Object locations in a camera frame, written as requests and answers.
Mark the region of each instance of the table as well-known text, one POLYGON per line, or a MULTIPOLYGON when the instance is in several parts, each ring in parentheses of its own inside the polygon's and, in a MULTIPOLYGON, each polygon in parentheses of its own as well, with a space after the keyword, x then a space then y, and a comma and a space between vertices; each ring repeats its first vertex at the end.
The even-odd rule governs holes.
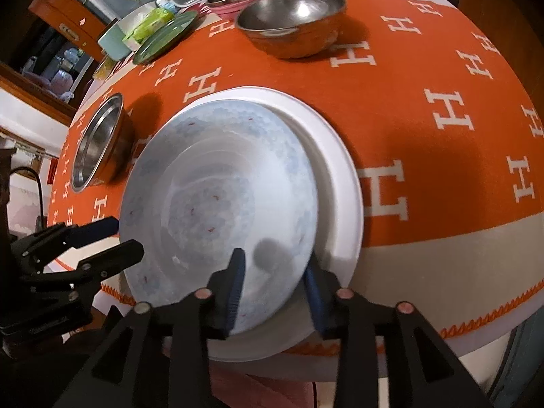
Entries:
MULTIPOLYGON (((542 123, 499 51, 446 0, 347 0, 337 44, 292 62, 256 50, 213 15, 153 64, 128 58, 70 127, 49 224, 119 216, 130 167, 161 125, 199 97, 243 85, 298 97, 346 143, 366 216, 352 288, 380 304, 410 300, 458 355, 542 305, 542 123), (137 134, 131 164, 114 184, 75 194, 78 139, 115 92, 137 134)), ((67 253, 58 268, 73 268, 84 253, 67 253)), ((95 305, 127 310, 134 301, 126 283, 106 282, 95 305)), ((337 343, 312 336, 243 369, 330 380, 337 353, 337 343)))

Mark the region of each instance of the wooden frame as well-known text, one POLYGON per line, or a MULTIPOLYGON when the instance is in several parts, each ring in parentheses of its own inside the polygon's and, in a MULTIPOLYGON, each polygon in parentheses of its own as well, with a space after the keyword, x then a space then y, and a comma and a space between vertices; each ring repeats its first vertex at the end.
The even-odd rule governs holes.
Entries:
POLYGON ((75 108, 48 94, 4 63, 0 64, 0 87, 61 124, 70 126, 75 108))
MULTIPOLYGON (((33 144, 30 141, 27 141, 26 139, 21 138, 20 136, 16 135, 15 133, 12 133, 9 130, 4 129, 4 127, 0 126, 0 133, 7 136, 12 141, 17 141, 17 142, 20 142, 20 143, 22 143, 24 145, 27 145, 28 147, 35 148, 39 152, 42 152, 42 153, 45 152, 45 149, 43 147, 37 146, 36 144, 33 144)), ((29 165, 29 167, 31 169, 34 169, 36 171, 36 173, 40 173, 41 165, 42 165, 43 161, 44 161, 43 156, 35 155, 34 159, 32 160, 31 164, 29 165)), ((21 176, 24 176, 25 178, 29 178, 30 180, 34 180, 34 175, 32 175, 32 173, 30 173, 30 172, 25 173, 25 172, 21 171, 21 172, 17 172, 17 174, 20 174, 21 176)))

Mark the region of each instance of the white plate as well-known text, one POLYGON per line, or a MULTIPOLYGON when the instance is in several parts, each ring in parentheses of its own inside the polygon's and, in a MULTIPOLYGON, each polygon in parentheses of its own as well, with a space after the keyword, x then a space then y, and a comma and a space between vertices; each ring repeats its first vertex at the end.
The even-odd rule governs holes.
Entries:
MULTIPOLYGON (((218 99, 259 103, 291 127, 312 164, 318 194, 315 251, 323 267, 333 271, 342 286, 349 285, 363 238, 363 199, 357 171, 334 129, 300 100, 265 87, 237 87, 199 98, 185 107, 218 99)), ((225 341, 208 342, 212 360, 247 362, 272 356, 296 345, 314 331, 302 287, 270 319, 225 341)))
POLYGON ((316 227, 316 183, 295 134, 259 104, 218 100, 177 114, 145 147, 124 191, 119 234, 143 244, 142 262, 125 274, 134 297, 155 306, 204 287, 243 248, 236 334, 293 294, 316 227))

